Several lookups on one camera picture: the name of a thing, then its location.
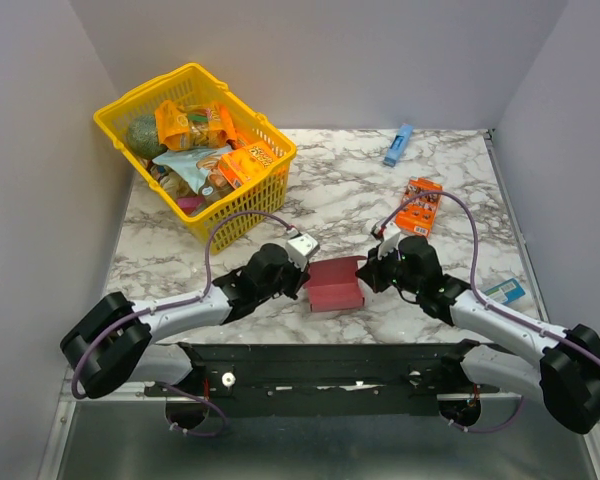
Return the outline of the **pink paper box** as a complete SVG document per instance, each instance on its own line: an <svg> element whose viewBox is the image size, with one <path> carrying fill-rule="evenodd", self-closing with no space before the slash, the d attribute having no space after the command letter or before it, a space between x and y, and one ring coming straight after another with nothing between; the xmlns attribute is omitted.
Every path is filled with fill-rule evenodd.
<svg viewBox="0 0 600 480"><path fill-rule="evenodd" d="M305 284L310 311L323 313L357 309L365 298L356 276L363 256L348 256L311 263Z"/></svg>

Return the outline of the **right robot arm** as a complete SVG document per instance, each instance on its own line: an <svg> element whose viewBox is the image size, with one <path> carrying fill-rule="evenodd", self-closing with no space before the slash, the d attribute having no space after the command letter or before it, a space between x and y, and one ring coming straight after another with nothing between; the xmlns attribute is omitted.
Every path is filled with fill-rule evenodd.
<svg viewBox="0 0 600 480"><path fill-rule="evenodd" d="M487 344L467 342L440 367L440 379L460 392L484 384L543 404L568 430L586 434L600 421L600 336L585 325L547 324L474 293L443 272L436 250L419 236L372 248L356 276L375 293L408 292L428 316L472 331Z"/></svg>

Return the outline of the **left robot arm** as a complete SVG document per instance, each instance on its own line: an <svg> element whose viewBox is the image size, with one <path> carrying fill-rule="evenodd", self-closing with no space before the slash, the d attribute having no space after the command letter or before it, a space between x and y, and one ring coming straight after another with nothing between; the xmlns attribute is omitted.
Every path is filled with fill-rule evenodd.
<svg viewBox="0 0 600 480"><path fill-rule="evenodd" d="M72 395L101 398L130 380L194 393L201 385L200 368L164 339L240 320L281 295L296 298L309 279L314 252L298 238L283 246L267 243L244 266L209 279L199 292L139 303L121 292L106 295L60 342L73 369Z"/></svg>

